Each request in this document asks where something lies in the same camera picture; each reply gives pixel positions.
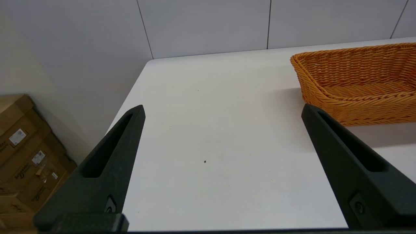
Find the white wall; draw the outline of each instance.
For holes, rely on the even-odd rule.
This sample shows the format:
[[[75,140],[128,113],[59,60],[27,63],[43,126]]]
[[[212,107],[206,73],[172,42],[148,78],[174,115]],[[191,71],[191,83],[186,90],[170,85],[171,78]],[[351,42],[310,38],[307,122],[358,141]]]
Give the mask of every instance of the white wall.
[[[0,45],[0,94],[28,94],[67,149],[68,155],[80,163],[92,149],[85,143],[83,129],[68,111],[53,79],[1,10]]]
[[[154,58],[264,50],[269,0],[139,0]]]
[[[272,0],[268,48],[389,39],[406,0]]]
[[[45,67],[95,146],[152,59],[136,0],[4,0],[16,30]]]

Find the wicker basket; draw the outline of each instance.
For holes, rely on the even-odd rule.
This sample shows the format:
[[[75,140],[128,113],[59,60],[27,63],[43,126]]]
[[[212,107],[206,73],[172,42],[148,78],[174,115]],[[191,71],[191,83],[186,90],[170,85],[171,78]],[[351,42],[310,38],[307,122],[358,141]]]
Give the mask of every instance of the wicker basket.
[[[305,102],[345,126],[416,122],[416,43],[293,55]]]

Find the sticker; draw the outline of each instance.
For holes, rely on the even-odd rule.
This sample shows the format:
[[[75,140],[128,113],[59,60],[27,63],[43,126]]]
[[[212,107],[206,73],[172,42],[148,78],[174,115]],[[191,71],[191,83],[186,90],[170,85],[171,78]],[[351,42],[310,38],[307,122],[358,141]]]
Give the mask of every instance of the sticker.
[[[39,150],[37,154],[32,158],[32,162],[38,166],[40,162],[42,162],[42,159],[45,157],[45,154],[42,152],[42,150]]]
[[[24,133],[20,128],[17,130],[9,140],[16,146],[19,144],[24,138],[26,137],[26,133]]]

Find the table surface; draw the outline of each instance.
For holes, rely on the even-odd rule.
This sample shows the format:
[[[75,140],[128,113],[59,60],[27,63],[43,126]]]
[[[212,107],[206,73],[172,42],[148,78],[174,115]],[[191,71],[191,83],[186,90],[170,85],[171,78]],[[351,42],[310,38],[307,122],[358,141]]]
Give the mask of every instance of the table surface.
[[[416,37],[148,62],[111,124],[144,106],[123,209],[129,231],[347,227],[289,59],[399,42]],[[416,182],[416,123],[349,129]]]

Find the basket rim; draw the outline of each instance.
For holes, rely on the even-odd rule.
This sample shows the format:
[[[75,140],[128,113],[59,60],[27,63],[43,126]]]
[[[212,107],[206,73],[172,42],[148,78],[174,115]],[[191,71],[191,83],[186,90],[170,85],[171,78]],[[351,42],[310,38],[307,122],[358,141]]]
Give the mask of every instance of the basket rim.
[[[372,50],[386,50],[391,48],[416,48],[416,42],[405,42],[405,43],[395,43],[395,44],[386,44],[386,45],[371,45],[371,46],[362,46],[362,47],[352,47],[344,49],[334,49],[334,50],[317,50],[302,52],[292,55],[292,57],[302,58],[304,56],[315,56],[315,55],[327,55],[327,54],[337,54],[337,53],[349,53],[349,52],[362,52],[362,51],[372,51]]]
[[[380,100],[380,99],[391,99],[392,97],[404,97],[409,96],[410,99],[416,100],[416,90],[410,92],[395,92],[395,93],[386,93],[381,95],[367,95],[367,96],[360,96],[360,97],[339,97],[336,95],[331,94],[327,90],[324,89],[321,85],[319,85],[313,76],[309,73],[309,71],[303,66],[303,64],[299,61],[300,58],[305,56],[317,56],[317,55],[327,55],[327,54],[334,54],[334,53],[349,53],[349,52],[362,52],[362,51],[369,51],[369,50],[384,50],[384,49],[391,49],[391,48],[416,48],[416,42],[409,42],[409,43],[396,43],[396,44],[387,44],[387,45],[376,45],[376,46],[364,46],[364,47],[354,47],[354,48],[347,48],[347,49],[335,49],[335,50],[318,50],[313,52],[303,52],[292,55],[290,58],[291,61],[295,62],[301,70],[306,74],[306,77],[309,82],[311,82],[314,86],[318,88],[318,90],[325,95],[327,98],[337,101],[347,101],[347,102],[362,102],[362,101],[371,101],[371,100]]]

